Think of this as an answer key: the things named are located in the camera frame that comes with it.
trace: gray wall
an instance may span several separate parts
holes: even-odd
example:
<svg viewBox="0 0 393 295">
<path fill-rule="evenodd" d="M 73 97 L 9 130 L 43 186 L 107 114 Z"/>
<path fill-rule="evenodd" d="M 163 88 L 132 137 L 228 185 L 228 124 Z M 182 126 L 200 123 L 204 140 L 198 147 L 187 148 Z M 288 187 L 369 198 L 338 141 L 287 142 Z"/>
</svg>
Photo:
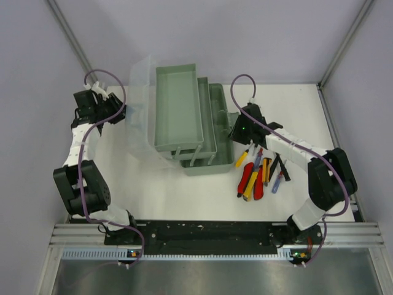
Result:
<svg viewBox="0 0 393 295">
<path fill-rule="evenodd" d="M 359 185 L 393 258 L 393 1 L 378 0 L 326 88 Z"/>
<path fill-rule="evenodd" d="M 83 72 L 41 0 L 1 1 L 0 36 L 0 286 L 26 295 L 65 215 L 52 171 L 71 143 Z"/>
<path fill-rule="evenodd" d="M 364 0 L 57 0 L 95 67 L 197 63 L 230 83 L 318 82 Z"/>
</svg>

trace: screwdriver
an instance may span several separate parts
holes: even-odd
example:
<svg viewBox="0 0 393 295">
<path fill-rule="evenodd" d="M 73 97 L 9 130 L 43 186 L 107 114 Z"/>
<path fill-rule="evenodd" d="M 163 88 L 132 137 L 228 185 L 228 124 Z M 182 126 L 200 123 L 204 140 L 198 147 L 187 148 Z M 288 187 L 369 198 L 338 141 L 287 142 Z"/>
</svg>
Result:
<svg viewBox="0 0 393 295">
<path fill-rule="evenodd" d="M 271 164 L 271 159 L 270 158 L 264 158 L 263 159 L 262 181 L 263 181 L 265 186 L 268 186 L 268 182 L 270 181 L 270 179 L 269 179 L 270 164 Z"/>
<path fill-rule="evenodd" d="M 255 158 L 254 171 L 251 174 L 250 180 L 247 184 L 246 191 L 243 194 L 243 199 L 247 202 L 251 201 L 252 187 L 254 186 L 255 180 L 257 180 L 258 171 L 259 171 L 259 164 L 260 164 L 261 158 L 262 158 L 262 149 L 259 150 L 257 157 Z"/>
<path fill-rule="evenodd" d="M 263 197 L 263 183 L 262 183 L 262 174 L 263 174 L 262 166 L 259 166 L 259 172 L 257 176 L 257 180 L 254 184 L 254 200 L 258 201 Z"/>
<path fill-rule="evenodd" d="M 277 193 L 278 187 L 281 182 L 281 178 L 282 178 L 282 170 L 280 171 L 280 173 L 278 173 L 276 181 L 273 184 L 273 188 L 271 189 L 272 193 L 274 193 L 274 194 Z"/>
<path fill-rule="evenodd" d="M 244 194 L 253 169 L 254 163 L 248 163 L 246 166 L 244 166 L 243 176 L 241 177 L 241 181 L 238 185 L 238 198 L 240 198 Z"/>
<path fill-rule="evenodd" d="M 236 168 L 239 168 L 240 165 L 243 163 L 243 161 L 244 161 L 244 159 L 247 157 L 248 152 L 250 151 L 250 148 L 252 147 L 252 145 L 253 145 L 253 144 L 251 144 L 251 145 L 248 147 L 248 149 L 246 149 L 246 150 L 244 151 L 244 153 L 241 155 L 241 157 L 239 158 L 239 160 L 236 162 L 236 164 L 235 164 L 235 167 L 236 167 Z"/>
</svg>

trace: white table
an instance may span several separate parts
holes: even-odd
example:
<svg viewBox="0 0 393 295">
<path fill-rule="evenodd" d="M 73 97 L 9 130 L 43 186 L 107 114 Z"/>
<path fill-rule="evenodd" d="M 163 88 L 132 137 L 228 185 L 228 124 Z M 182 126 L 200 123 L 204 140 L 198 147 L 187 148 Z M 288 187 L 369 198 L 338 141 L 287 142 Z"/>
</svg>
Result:
<svg viewBox="0 0 393 295">
<path fill-rule="evenodd" d="M 109 87 L 120 99 L 120 87 Z M 237 111 L 232 103 L 229 85 L 224 86 L 229 112 Z M 252 94 L 251 85 L 235 86 L 235 97 L 241 106 Z M 275 121 L 309 143 L 333 148 L 324 112 L 315 85 L 258 85 L 255 102 L 262 108 L 267 122 Z M 235 159 L 245 150 L 235 143 Z M 263 156 L 274 159 L 270 151 Z M 249 153 L 243 165 L 254 161 Z M 308 198 L 306 173 L 287 162 L 290 182 L 282 181 L 278 192 L 271 193 L 279 166 L 264 196 L 259 201 L 237 198 L 237 186 L 243 166 L 221 175 L 186 176 L 180 167 L 151 171 L 126 151 L 125 122 L 106 124 L 98 143 L 95 163 L 106 180 L 112 201 L 126 208 L 137 219 L 286 221 Z M 343 202 L 332 208 L 340 211 Z M 351 207 L 342 216 L 328 221 L 354 221 Z"/>
</svg>

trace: purple cable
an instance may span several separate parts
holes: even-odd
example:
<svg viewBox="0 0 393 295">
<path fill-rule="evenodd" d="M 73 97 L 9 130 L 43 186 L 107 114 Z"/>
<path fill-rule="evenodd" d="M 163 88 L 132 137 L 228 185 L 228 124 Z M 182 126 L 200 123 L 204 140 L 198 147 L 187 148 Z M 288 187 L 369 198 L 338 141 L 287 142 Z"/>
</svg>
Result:
<svg viewBox="0 0 393 295">
<path fill-rule="evenodd" d="M 234 94 L 233 94 L 233 86 L 234 86 L 235 82 L 236 82 L 240 77 L 248 77 L 248 78 L 252 81 L 252 84 L 254 85 L 254 93 L 252 94 L 252 97 L 253 97 L 253 98 L 255 98 L 255 94 L 256 94 L 256 92 L 257 92 L 257 86 L 256 86 L 256 83 L 255 83 L 255 80 L 254 80 L 250 75 L 248 75 L 248 74 L 240 74 L 239 76 L 236 76 L 236 77 L 234 78 L 234 80 L 233 80 L 232 83 L 231 83 L 230 92 L 231 92 L 231 97 L 232 97 L 233 103 L 234 103 L 235 106 L 240 110 L 240 112 L 241 112 L 242 114 L 244 114 L 247 118 L 249 118 L 251 121 L 255 122 L 256 124 L 258 124 L 259 126 L 261 126 L 262 128 L 264 128 L 265 130 L 269 131 L 270 133 L 276 135 L 277 137 L 279 137 L 280 139 L 282 139 L 282 140 L 285 141 L 286 143 L 292 144 L 292 145 L 294 145 L 296 148 L 299 148 L 299 149 L 301 149 L 301 150 L 303 150 L 303 151 L 306 151 L 306 152 L 310 153 L 311 155 L 317 157 L 318 159 L 321 159 L 321 160 L 325 163 L 325 165 L 327 166 L 327 168 L 333 173 L 334 177 L 337 179 L 338 184 L 340 185 L 341 189 L 343 190 L 344 199 L 345 199 L 345 200 L 344 200 L 344 208 L 343 208 L 340 212 L 337 212 L 337 213 L 326 213 L 326 214 L 324 215 L 324 217 L 322 218 L 322 222 L 324 223 L 324 229 L 325 229 L 324 236 L 323 236 L 323 238 L 322 238 L 321 244 L 319 245 L 318 249 L 316 250 L 316 252 L 315 252 L 314 255 L 312 256 L 312 258 L 311 258 L 308 262 L 306 262 L 305 265 L 307 266 L 307 265 L 308 265 L 309 263 L 311 263 L 311 262 L 314 260 L 314 258 L 318 255 L 318 253 L 320 252 L 320 250 L 321 250 L 321 248 L 322 248 L 322 245 L 323 245 L 324 242 L 325 242 L 326 235 L 327 235 L 327 225 L 326 225 L 326 222 L 325 222 L 325 217 L 327 217 L 327 216 L 331 216 L 331 217 L 333 217 L 333 216 L 340 216 L 340 215 L 344 214 L 344 213 L 346 212 L 346 210 L 348 209 L 348 206 L 349 206 L 349 196 L 348 196 L 348 192 L 346 191 L 345 186 L 344 186 L 344 183 L 343 183 L 343 181 L 341 180 L 340 176 L 338 175 L 337 171 L 333 168 L 333 166 L 329 163 L 329 161 L 327 161 L 325 158 L 323 158 L 323 156 L 321 156 L 321 155 L 317 154 L 316 152 L 314 152 L 314 151 L 308 149 L 307 147 L 304 147 L 304 146 L 302 146 L 302 145 L 300 145 L 300 144 L 297 144 L 297 143 L 293 143 L 291 140 L 289 140 L 289 139 L 286 138 L 285 136 L 282 136 L 282 135 L 279 134 L 278 132 L 275 132 L 273 129 L 267 127 L 265 124 L 262 124 L 262 123 L 259 122 L 257 119 L 253 118 L 251 115 L 249 115 L 248 113 L 246 113 L 246 112 L 241 108 L 241 106 L 240 106 L 240 105 L 237 103 L 237 101 L 235 100 L 235 96 L 234 96 Z"/>
<path fill-rule="evenodd" d="M 87 130 L 87 132 L 86 132 L 86 134 L 84 135 L 84 137 L 82 138 L 82 144 L 80 145 L 79 156 L 78 156 L 78 182 L 79 182 L 79 187 L 80 187 L 80 198 L 81 198 L 81 200 L 82 200 L 82 206 L 83 206 L 83 209 L 84 209 L 84 215 L 85 215 L 85 217 L 86 217 L 86 220 L 87 220 L 89 223 L 95 223 L 95 224 L 98 224 L 98 223 L 108 223 L 108 224 L 110 224 L 110 225 L 112 225 L 112 226 L 118 226 L 118 227 L 122 227 L 122 228 L 124 228 L 124 229 L 132 230 L 133 232 L 136 232 L 136 233 L 141 237 L 141 240 L 142 240 L 141 252 L 140 252 L 139 255 L 136 257 L 135 261 L 133 261 L 133 262 L 129 265 L 129 266 L 131 267 L 131 266 L 134 266 L 134 265 L 140 260 L 140 258 L 142 257 L 143 250 L 144 250 L 144 247 L 145 247 L 145 239 L 144 239 L 144 237 L 143 237 L 143 234 L 142 234 L 139 230 L 137 230 L 137 229 L 135 229 L 134 227 L 131 227 L 131 226 L 125 226 L 125 225 L 123 225 L 123 224 L 118 224 L 118 223 L 116 223 L 116 222 L 112 222 L 112 221 L 104 220 L 104 219 L 91 219 L 91 218 L 89 217 L 89 215 L 88 215 L 88 210 L 87 210 L 87 205 L 86 205 L 85 189 L 84 189 L 84 185 L 83 185 L 83 176 L 82 176 L 82 156 L 83 156 L 84 147 L 85 147 L 84 142 L 86 142 L 86 139 L 87 139 L 89 133 L 90 133 L 94 128 L 96 128 L 97 126 L 99 126 L 99 125 L 101 125 L 101 124 L 103 124 L 103 123 L 105 123 L 105 122 L 108 122 L 108 121 L 112 120 L 113 118 L 117 117 L 117 116 L 123 111 L 123 109 L 124 109 L 124 107 L 125 107 L 125 103 L 126 103 L 126 93 L 125 93 L 125 88 L 124 88 L 124 85 L 123 85 L 122 81 L 120 81 L 120 79 L 119 79 L 118 77 L 116 77 L 115 75 L 113 75 L 112 73 L 110 73 L 110 72 L 108 72 L 108 71 L 105 71 L 104 69 L 93 69 L 93 70 L 89 71 L 88 73 L 86 73 L 85 79 L 84 79 L 84 83 L 85 83 L 85 84 L 87 83 L 87 77 L 88 77 L 91 73 L 93 73 L 93 72 L 102 72 L 102 73 L 108 74 L 108 75 L 110 75 L 111 77 L 113 77 L 113 78 L 119 83 L 120 87 L 122 88 L 122 92 L 123 92 L 123 97 L 124 97 L 124 99 L 123 99 L 123 104 L 122 104 L 122 106 L 120 107 L 120 109 L 119 109 L 114 115 L 111 115 L 110 117 L 108 117 L 108 118 L 106 118 L 106 119 L 103 119 L 103 120 L 101 120 L 101 121 L 95 123 L 94 125 L 92 125 L 92 126 Z M 100 267 L 102 267 L 102 266 L 110 265 L 110 264 L 117 264 L 117 262 L 105 262 L 105 263 L 103 263 L 103 264 L 100 264 L 100 265 L 94 267 L 94 268 L 93 268 L 91 271 L 89 271 L 87 274 L 83 275 L 82 278 L 78 279 L 76 282 L 74 282 L 73 284 L 71 284 L 71 285 L 70 285 L 70 288 L 72 288 L 72 287 L 73 287 L 74 285 L 76 285 L 78 282 L 80 282 L 80 281 L 83 280 L 85 277 L 87 277 L 88 275 L 90 275 L 90 274 L 91 274 L 92 272 L 94 272 L 96 269 L 98 269 L 98 268 L 100 268 Z"/>
</svg>

